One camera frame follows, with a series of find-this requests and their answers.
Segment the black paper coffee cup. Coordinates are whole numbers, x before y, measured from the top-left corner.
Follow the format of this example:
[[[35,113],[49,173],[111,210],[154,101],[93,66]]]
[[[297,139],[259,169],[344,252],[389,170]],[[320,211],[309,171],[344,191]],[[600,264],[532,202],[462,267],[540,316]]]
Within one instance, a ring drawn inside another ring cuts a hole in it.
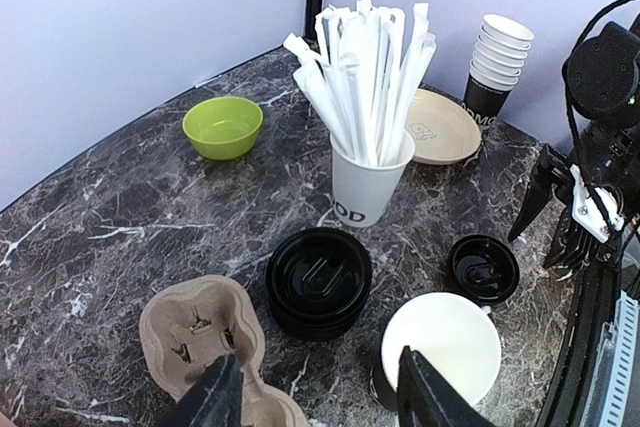
[[[468,404],[477,405],[494,385],[502,347],[488,310],[467,298],[432,292],[404,303],[381,337],[370,373],[370,391],[395,411],[399,362],[404,347],[421,353]]]

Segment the stack of paper cups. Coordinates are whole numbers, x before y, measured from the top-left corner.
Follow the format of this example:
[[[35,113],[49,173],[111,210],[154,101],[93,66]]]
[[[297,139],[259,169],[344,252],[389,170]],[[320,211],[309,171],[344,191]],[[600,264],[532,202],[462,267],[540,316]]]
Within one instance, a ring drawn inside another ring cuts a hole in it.
[[[532,47],[534,33],[508,17],[483,16],[469,61],[463,108],[482,130],[497,119],[516,87]]]

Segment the single black lid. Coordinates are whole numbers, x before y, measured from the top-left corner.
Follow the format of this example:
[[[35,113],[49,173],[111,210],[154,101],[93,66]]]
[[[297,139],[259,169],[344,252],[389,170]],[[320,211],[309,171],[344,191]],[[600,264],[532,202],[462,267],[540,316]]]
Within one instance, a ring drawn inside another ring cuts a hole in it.
[[[446,260],[450,288],[480,307],[504,303],[516,291],[520,269],[511,250],[496,238],[468,235],[450,249]]]

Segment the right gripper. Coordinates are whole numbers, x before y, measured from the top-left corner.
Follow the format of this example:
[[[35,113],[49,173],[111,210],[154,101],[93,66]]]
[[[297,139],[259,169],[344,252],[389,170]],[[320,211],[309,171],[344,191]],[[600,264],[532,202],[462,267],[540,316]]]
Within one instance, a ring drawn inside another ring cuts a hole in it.
[[[548,144],[532,167],[508,241],[514,241],[535,220],[558,188],[569,191],[568,200],[543,267],[580,269],[597,263],[617,267],[623,255],[623,232],[630,224],[621,192],[588,184],[577,164],[568,168],[565,157]]]

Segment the stack of black lids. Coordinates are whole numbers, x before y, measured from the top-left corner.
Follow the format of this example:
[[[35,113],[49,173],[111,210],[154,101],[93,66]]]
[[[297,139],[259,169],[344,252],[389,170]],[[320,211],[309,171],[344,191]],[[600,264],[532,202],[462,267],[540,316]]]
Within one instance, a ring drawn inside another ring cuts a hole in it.
[[[358,320],[373,277],[370,255],[336,228],[297,232],[273,251],[265,284],[275,321],[287,335],[312,342],[337,339]]]

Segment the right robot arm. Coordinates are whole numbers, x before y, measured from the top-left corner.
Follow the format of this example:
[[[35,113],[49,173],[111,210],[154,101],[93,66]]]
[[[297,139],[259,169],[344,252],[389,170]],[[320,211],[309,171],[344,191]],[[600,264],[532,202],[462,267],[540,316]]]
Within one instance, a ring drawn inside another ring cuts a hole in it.
[[[575,277],[541,426],[639,422],[639,283],[623,261],[639,239],[639,27],[597,12],[562,69],[568,154],[544,147],[509,232],[552,199],[564,208],[544,264]]]

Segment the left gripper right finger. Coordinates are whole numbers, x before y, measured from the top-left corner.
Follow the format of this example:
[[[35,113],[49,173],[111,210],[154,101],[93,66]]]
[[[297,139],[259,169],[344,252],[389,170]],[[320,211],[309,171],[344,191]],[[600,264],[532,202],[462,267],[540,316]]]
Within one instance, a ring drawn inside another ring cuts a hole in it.
[[[494,427],[409,346],[403,348],[399,360],[397,412],[402,427]]]

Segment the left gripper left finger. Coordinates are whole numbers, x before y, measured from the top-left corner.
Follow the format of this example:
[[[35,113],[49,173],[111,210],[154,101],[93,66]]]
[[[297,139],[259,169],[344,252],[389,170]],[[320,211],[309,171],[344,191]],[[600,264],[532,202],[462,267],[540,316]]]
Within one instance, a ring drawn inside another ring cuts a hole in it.
[[[243,380],[235,355],[218,357],[159,425],[240,426]]]

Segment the brown pulp cup carrier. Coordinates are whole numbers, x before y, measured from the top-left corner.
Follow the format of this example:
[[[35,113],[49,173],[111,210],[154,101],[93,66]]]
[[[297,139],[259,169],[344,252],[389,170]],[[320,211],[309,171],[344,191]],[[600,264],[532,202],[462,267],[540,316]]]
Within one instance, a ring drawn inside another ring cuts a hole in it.
[[[144,307],[139,335],[149,373],[176,402],[218,357],[236,356],[244,375],[240,426],[305,426],[285,392],[260,376],[265,337],[246,290],[222,275],[168,287]]]

